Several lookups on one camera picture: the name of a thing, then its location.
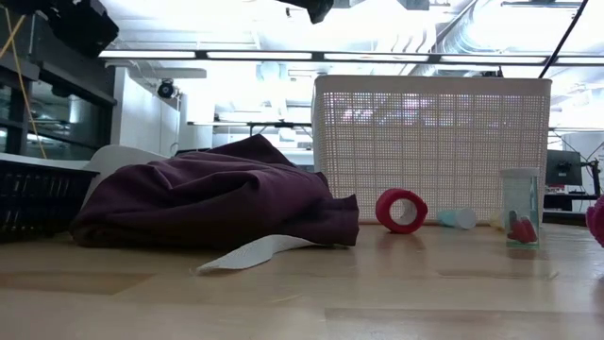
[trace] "black basket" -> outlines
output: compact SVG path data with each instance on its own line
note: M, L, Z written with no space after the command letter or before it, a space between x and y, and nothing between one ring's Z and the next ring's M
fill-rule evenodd
M66 231L97 175L0 161L0 243Z

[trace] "roll of tape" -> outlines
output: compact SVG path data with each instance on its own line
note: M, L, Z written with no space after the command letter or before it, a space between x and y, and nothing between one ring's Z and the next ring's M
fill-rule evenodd
M415 218L413 218L412 221L405 221L409 222L408 224L398 224L390 215L390 209L393 207L394 203L401 199L409 201L414 206ZM377 221L379 221L379 223L384 225L384 227L388 228L392 232L404 234L412 233L422 227L424 221L426 220L426 216L428 216L428 205L426 202L424 202L420 196L408 190L386 190L379 197L376 203Z

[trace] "table surface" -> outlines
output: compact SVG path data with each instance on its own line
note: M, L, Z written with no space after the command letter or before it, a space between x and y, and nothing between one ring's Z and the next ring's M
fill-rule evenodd
M540 250L490 228L363 226L350 248L304 248L192 277L207 251L0 246L0 338L604 339L604 249L544 226Z

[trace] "white paper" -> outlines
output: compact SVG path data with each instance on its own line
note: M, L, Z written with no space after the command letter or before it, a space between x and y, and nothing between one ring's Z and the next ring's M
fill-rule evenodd
M246 269L271 260L273 255L281 251L309 246L319 245L287 235L265 236L229 252L218 260L197 267L192 272L202 275L214 269Z

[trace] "security camera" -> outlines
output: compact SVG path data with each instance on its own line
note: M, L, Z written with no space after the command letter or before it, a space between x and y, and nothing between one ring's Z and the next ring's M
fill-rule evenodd
M158 95L161 98L172 99L180 93L178 87L174 85L173 79L163 79L158 87Z

